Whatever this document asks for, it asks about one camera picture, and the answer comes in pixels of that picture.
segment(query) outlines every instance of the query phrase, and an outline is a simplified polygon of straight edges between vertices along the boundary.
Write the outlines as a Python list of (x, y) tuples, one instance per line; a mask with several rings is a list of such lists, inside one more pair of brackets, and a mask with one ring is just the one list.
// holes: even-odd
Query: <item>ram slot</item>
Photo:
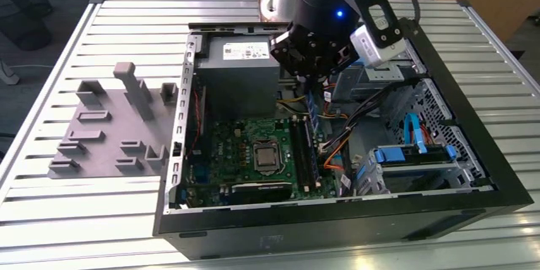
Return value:
[(290, 140), (294, 167), (296, 167), (296, 179), (298, 189), (304, 192), (314, 189), (314, 178), (312, 173), (312, 152), (306, 143), (306, 129), (305, 121), (293, 121), (289, 124)]

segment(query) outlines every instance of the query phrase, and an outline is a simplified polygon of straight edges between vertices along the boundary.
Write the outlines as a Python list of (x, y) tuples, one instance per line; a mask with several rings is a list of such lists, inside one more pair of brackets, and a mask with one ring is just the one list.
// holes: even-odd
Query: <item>rectangular peg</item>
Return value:
[(58, 150), (64, 156), (78, 156), (86, 153), (86, 148), (77, 141), (58, 143), (56, 150)]
[(68, 140), (102, 140), (104, 133), (101, 130), (97, 131), (70, 131), (68, 135)]
[(120, 142), (120, 149), (124, 153), (137, 153), (144, 152), (144, 144), (140, 140), (122, 140)]
[(80, 165), (72, 159), (50, 161), (49, 169), (56, 174), (76, 173), (80, 170)]
[(82, 111), (78, 112), (77, 120), (81, 123), (102, 122), (112, 119), (110, 113), (106, 110)]
[(114, 166), (121, 173), (137, 173), (144, 169), (141, 161), (136, 157), (118, 158)]

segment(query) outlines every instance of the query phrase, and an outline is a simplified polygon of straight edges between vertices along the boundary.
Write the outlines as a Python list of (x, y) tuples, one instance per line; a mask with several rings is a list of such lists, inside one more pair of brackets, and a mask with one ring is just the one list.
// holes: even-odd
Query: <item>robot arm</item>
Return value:
[[(373, 6), (384, 18), (373, 18)], [(360, 17), (364, 25), (357, 28)], [(404, 49), (388, 0), (296, 0), (288, 31), (270, 40), (270, 54), (308, 83), (338, 73), (358, 57), (377, 66)]]

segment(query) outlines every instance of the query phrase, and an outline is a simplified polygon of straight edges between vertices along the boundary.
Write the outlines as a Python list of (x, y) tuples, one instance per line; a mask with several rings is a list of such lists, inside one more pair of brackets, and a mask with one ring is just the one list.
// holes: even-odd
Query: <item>metal chassis frame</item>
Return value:
[[(164, 172), (161, 176), (157, 210), (154, 215), (153, 235), (165, 233), (205, 233), (209, 230), (222, 230), (228, 228), (248, 228), (256, 226), (270, 226), (297, 223), (310, 223), (317, 221), (336, 221), (342, 219), (365, 218), (372, 216), (401, 216), (421, 212), (456, 211), (456, 214), (470, 214), (474, 216), (468, 220), (454, 223), (437, 233), (421, 238), (436, 238), (460, 227), (470, 224), (478, 219), (505, 214), (525, 205), (533, 203), (530, 196), (521, 185), (521, 182), (500, 152), (486, 128), (469, 105), (464, 93), (461, 92), (452, 74), (446, 69), (442, 60), (430, 44), (429, 39), (420, 26), (405, 18), (400, 19), (400, 24), (405, 37), (413, 46), (421, 62), (426, 67), (428, 74), (444, 96), (444, 101), (452, 112), (453, 122), (462, 130), (462, 134), (470, 144), (472, 150), (488, 172), (490, 184), (496, 191), (456, 193), (434, 196), (406, 196), (398, 199), (385, 200), (358, 200), (346, 204), (321, 204), (309, 206), (290, 206), (282, 208), (244, 209), (222, 212), (193, 212), (184, 214), (164, 214), (165, 188), (169, 184), (169, 176)], [(261, 23), (236, 23), (234, 26), (254, 27), (269, 25)], [(205, 28), (228, 28), (226, 25), (205, 24)], [(185, 65), (193, 67), (194, 46), (188, 41)], [(181, 83), (180, 90), (190, 90), (190, 83)]]

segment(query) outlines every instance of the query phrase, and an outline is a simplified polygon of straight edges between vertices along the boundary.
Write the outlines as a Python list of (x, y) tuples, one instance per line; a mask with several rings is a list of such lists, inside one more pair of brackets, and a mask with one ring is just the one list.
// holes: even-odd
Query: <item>metal rail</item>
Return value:
[[(409, 2), (394, 1), (392, 6), (398, 16), (412, 16)], [(540, 100), (532, 95), (537, 84), (468, 9), (450, 1), (421, 3), (421, 9), (429, 39), (540, 201)], [(272, 269), (277, 262), (294, 269), (537, 269), (540, 203), (428, 242), (186, 262), (164, 240), (152, 238), (158, 177), (46, 178), (60, 140), (42, 138), (65, 133), (81, 79), (97, 78), (105, 88), (120, 87), (113, 65), (132, 61), (137, 77), (157, 88), (178, 80), (189, 22), (257, 20), (256, 0), (106, 0), (88, 6), (0, 167), (0, 268)]]

